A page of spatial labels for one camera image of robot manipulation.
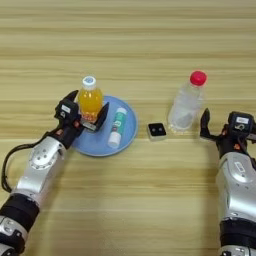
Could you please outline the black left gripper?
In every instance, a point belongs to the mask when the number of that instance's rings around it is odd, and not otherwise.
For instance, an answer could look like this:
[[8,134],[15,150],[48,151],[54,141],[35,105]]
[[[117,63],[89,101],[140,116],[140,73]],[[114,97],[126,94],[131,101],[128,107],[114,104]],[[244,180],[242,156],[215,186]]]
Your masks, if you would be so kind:
[[[74,102],[78,90],[70,92],[64,97],[65,102]],[[109,103],[106,103],[100,110],[97,119],[94,121],[88,121],[80,114],[77,114],[72,118],[64,118],[60,115],[55,115],[55,118],[59,121],[57,127],[52,131],[46,133],[61,143],[66,149],[69,149],[73,142],[83,133],[83,131],[89,131],[92,133],[97,132],[104,124],[109,110]]]

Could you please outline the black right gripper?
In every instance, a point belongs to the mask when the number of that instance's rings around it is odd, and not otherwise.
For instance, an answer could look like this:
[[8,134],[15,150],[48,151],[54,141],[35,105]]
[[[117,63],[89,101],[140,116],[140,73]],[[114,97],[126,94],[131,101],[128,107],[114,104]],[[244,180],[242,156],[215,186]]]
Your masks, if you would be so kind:
[[256,143],[256,124],[253,124],[245,134],[241,130],[236,130],[230,124],[225,124],[219,135],[213,135],[208,127],[209,121],[210,111],[206,108],[200,119],[200,136],[216,144],[219,157],[230,152],[249,155],[247,141]]

